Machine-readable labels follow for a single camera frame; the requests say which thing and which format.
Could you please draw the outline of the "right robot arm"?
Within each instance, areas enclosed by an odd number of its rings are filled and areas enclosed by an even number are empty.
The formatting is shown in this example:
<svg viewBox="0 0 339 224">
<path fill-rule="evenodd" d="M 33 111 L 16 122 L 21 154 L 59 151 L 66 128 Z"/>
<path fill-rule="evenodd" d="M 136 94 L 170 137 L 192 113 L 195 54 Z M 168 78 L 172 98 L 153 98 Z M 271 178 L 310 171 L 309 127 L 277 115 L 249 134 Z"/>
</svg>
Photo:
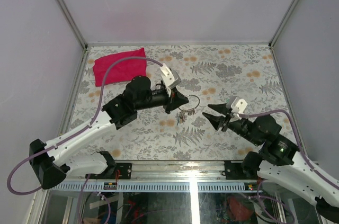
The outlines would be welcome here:
<svg viewBox="0 0 339 224">
<path fill-rule="evenodd" d="M 246 178 L 275 182 L 313 205 L 323 218 L 338 223 L 338 180 L 306 156 L 298 135 L 291 141 L 281 134 L 273 111 L 244 114 L 229 103 L 208 107 L 219 113 L 203 113 L 215 130 L 230 130 L 260 148 L 241 163 Z"/>
</svg>

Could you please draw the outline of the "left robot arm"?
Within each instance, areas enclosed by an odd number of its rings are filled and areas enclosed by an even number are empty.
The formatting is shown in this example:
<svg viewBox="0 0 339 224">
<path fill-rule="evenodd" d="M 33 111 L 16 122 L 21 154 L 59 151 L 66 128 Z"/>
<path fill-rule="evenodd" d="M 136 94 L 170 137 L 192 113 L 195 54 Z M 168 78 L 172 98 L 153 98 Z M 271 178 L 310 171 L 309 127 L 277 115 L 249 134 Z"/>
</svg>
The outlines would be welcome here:
<svg viewBox="0 0 339 224">
<path fill-rule="evenodd" d="M 80 157 L 74 155 L 103 134 L 117 131 L 134 121 L 139 110 L 162 106 L 169 114 L 187 104 L 188 98 L 176 88 L 180 83 L 179 76 L 167 75 L 155 89 L 151 89 L 148 77 L 136 76 L 123 93 L 103 105 L 93 119 L 53 140 L 31 142 L 29 163 L 42 189 L 51 189 L 67 177 L 118 178 L 119 169 L 108 151 L 100 150 Z"/>
</svg>

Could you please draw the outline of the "large metal keyring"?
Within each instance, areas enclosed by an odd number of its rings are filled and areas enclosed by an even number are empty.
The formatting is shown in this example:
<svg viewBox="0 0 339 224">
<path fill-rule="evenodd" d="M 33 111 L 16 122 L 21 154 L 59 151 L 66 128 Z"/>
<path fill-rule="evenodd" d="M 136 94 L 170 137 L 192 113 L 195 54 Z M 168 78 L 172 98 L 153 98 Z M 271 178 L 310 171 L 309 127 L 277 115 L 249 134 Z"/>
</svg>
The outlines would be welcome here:
<svg viewBox="0 0 339 224">
<path fill-rule="evenodd" d="M 189 102 L 179 107 L 180 112 L 178 114 L 178 118 L 182 122 L 184 122 L 188 116 L 194 115 L 196 109 L 199 107 L 201 103 L 200 98 L 196 95 L 189 94 L 186 96 L 186 98 L 188 99 Z"/>
</svg>

